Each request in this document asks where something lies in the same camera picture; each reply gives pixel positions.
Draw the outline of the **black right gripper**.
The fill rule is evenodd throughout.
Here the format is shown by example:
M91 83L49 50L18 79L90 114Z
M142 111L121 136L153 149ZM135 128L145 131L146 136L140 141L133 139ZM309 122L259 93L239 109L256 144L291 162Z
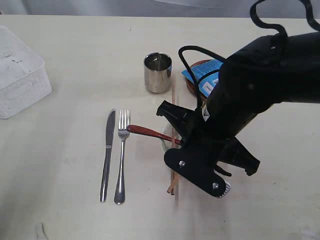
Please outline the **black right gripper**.
M218 166L217 162L242 168L248 176L257 172L260 161L235 136L216 135L213 128L204 121L199 109L191 110L163 101L156 115L165 117L181 135L182 147L207 154L207 164L218 173L231 176L229 172Z

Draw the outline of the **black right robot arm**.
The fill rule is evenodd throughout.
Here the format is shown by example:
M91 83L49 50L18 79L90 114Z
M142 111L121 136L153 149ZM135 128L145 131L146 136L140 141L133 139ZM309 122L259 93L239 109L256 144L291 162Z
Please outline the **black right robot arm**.
M280 34L257 38L229 56L218 71L218 83L194 110L164 101L165 117L182 137L180 149L167 150L165 164L180 161L215 167L218 161L257 172L260 162L236 139L258 114L282 102L320 101L320 34Z

